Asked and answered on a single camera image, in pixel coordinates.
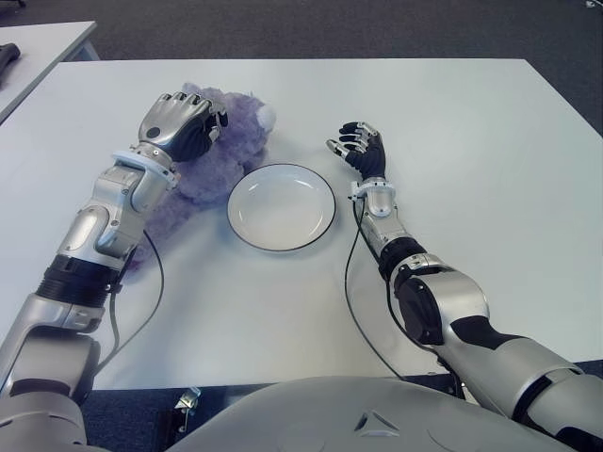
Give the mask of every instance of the white table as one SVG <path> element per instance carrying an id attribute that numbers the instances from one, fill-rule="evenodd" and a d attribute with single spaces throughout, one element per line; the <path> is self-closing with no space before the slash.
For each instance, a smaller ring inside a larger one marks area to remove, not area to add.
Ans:
<path id="1" fill-rule="evenodd" d="M 164 301 L 98 388 L 387 375 L 347 312 L 343 269 L 357 174 L 324 140 L 345 121 L 383 133 L 401 215 L 428 250 L 479 282 L 500 331 L 567 359 L 601 359 L 601 137 L 523 60 L 172 60 L 59 64 L 0 127 L 0 287 L 6 333 L 110 154 L 136 141 L 163 91 L 185 81 L 252 91 L 277 111 L 269 162 L 316 170 L 337 213 L 311 246 L 256 250 L 225 207 L 164 255 Z M 157 270 L 119 297 L 122 337 L 151 311 Z M 350 291 L 368 336 L 406 375 L 440 372 L 397 333 L 364 246 Z M 96 333 L 111 347 L 108 318 Z"/>
<path id="2" fill-rule="evenodd" d="M 0 28 L 0 45 L 21 50 L 0 76 L 0 123 L 60 61 L 99 59 L 89 41 L 95 22 Z"/>

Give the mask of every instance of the metal clamp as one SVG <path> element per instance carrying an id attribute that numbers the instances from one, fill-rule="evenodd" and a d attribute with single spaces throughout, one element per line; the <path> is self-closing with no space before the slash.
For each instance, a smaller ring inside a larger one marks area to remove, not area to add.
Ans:
<path id="1" fill-rule="evenodd" d="M 358 185 L 357 181 L 351 183 L 351 196 L 352 201 L 357 201 L 358 198 L 364 198 L 365 195 L 374 188 L 379 188 L 380 191 L 387 191 L 392 194 L 392 198 L 396 195 L 396 189 L 387 181 L 371 181 L 364 182 L 361 186 Z"/>
<path id="2" fill-rule="evenodd" d="M 188 430 L 188 417 L 195 415 L 195 409 L 199 405 L 199 397 L 201 397 L 201 389 L 191 386 L 188 388 L 176 403 L 174 407 L 176 410 L 180 410 L 180 412 L 185 416 L 184 425 L 178 428 L 180 433 L 186 433 Z"/>
<path id="3" fill-rule="evenodd" d="M 142 154 L 133 153 L 131 151 L 117 151 L 116 153 L 113 153 L 113 158 L 115 158 L 117 162 L 123 162 L 134 168 L 140 168 L 141 170 L 148 170 L 154 175 L 165 179 L 168 188 L 174 188 L 178 185 L 178 178 L 173 172 Z"/>

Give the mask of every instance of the purple plush toy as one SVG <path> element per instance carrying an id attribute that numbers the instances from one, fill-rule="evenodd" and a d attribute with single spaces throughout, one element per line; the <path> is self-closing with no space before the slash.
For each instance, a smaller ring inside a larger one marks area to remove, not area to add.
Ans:
<path id="1" fill-rule="evenodd" d="M 222 129 L 207 153 L 176 165 L 182 176 L 180 183 L 157 206 L 145 228 L 160 250 L 167 238 L 195 213 L 226 202 L 236 183 L 262 162 L 264 146 L 276 120 L 274 110 L 252 96 L 200 89 L 190 83 L 185 83 L 182 91 L 223 104 L 228 127 Z M 128 270 L 138 270 L 151 255 L 148 242 L 142 240 Z"/>

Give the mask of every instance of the black cable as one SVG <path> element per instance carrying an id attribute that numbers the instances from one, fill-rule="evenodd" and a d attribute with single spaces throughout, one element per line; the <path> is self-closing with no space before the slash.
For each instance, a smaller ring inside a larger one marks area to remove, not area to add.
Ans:
<path id="1" fill-rule="evenodd" d="M 113 331 L 113 348 L 111 353 L 116 353 L 120 347 L 120 330 L 117 325 L 117 317 L 115 315 L 115 299 L 117 298 L 117 292 L 111 292 L 111 298 L 109 300 L 109 319 L 111 320 L 111 330 Z"/>
<path id="2" fill-rule="evenodd" d="M 120 346 L 119 345 L 120 333 L 118 330 L 117 319 L 115 318 L 115 294 L 111 294 L 112 303 L 109 302 L 109 314 L 111 316 L 111 329 L 113 330 L 113 337 L 115 338 L 115 343 L 113 344 L 113 349 L 111 350 L 111 352 L 96 367 L 96 372 L 94 375 L 98 375 L 99 372 L 101 372 L 101 370 L 103 370 L 106 367 L 106 365 L 109 364 L 109 362 L 113 358 L 115 358 L 115 355 L 117 355 L 120 351 L 122 351 L 123 348 L 125 346 L 127 346 L 132 341 L 132 339 L 134 339 L 142 331 L 142 329 L 148 325 L 148 323 L 151 321 L 151 319 L 157 312 L 157 309 L 159 308 L 159 305 L 161 304 L 161 299 L 163 299 L 163 290 L 165 288 L 166 277 L 165 277 L 165 273 L 163 271 L 163 264 L 161 263 L 161 257 L 159 257 L 159 251 L 157 251 L 155 243 L 153 243 L 153 240 L 151 240 L 151 237 L 148 235 L 148 233 L 146 231 L 143 231 L 142 233 L 147 238 L 147 240 L 149 241 L 149 244 L 151 245 L 151 248 L 153 249 L 153 253 L 155 254 L 155 258 L 157 259 L 157 265 L 159 266 L 159 273 L 161 275 L 161 277 L 160 277 L 161 284 L 159 287 L 159 295 L 157 297 L 157 302 L 155 304 L 155 307 L 153 308 L 153 310 L 147 317 L 147 319 L 142 323 L 142 325 L 140 325 L 139 328 L 136 331 L 134 331 L 134 333 L 128 338 L 128 340 L 125 341 Z"/>
<path id="3" fill-rule="evenodd" d="M 353 214 L 354 214 L 354 217 L 356 218 L 355 203 L 352 205 L 351 208 L 353 209 Z M 387 367 L 390 370 L 390 372 L 392 374 L 394 374 L 398 379 L 406 380 L 405 377 L 403 377 L 398 372 L 396 372 L 396 370 L 387 362 L 387 360 L 383 357 L 383 355 L 381 353 L 379 353 L 379 351 L 377 351 L 377 348 L 375 348 L 375 346 L 373 346 L 372 342 L 370 342 L 370 339 L 368 339 L 368 337 L 365 334 L 364 330 L 360 326 L 360 322 L 358 322 L 358 319 L 356 318 L 356 314 L 354 313 L 354 311 L 351 308 L 350 295 L 348 294 L 348 273 L 349 273 L 349 270 L 350 270 L 351 257 L 354 254 L 354 250 L 356 248 L 356 243 L 358 242 L 358 236 L 362 232 L 362 230 L 360 228 L 360 223 L 356 222 L 356 224 L 358 225 L 358 229 L 356 230 L 356 236 L 354 237 L 354 241 L 351 244 L 350 255 L 348 256 L 348 262 L 346 263 L 346 271 L 345 271 L 345 275 L 344 275 L 344 290 L 345 290 L 345 293 L 346 293 L 346 303 L 348 304 L 348 310 L 350 311 L 350 315 L 351 315 L 352 320 L 356 324 L 356 328 L 358 329 L 358 331 L 360 332 L 360 334 L 362 334 L 362 337 L 365 339 L 365 342 L 368 344 L 368 346 L 370 347 L 370 349 L 373 350 L 373 353 L 375 353 L 377 355 L 377 357 L 381 360 L 381 362 L 383 363 L 383 365 L 385 365 L 385 367 Z"/>

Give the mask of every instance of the gray carpet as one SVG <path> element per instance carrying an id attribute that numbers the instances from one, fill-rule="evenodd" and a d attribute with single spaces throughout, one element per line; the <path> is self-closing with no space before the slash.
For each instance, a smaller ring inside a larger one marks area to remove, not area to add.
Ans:
<path id="1" fill-rule="evenodd" d="M 603 14 L 583 0 L 26 2 L 0 1 L 0 26 L 94 20 L 102 59 L 524 58 L 603 134 Z"/>

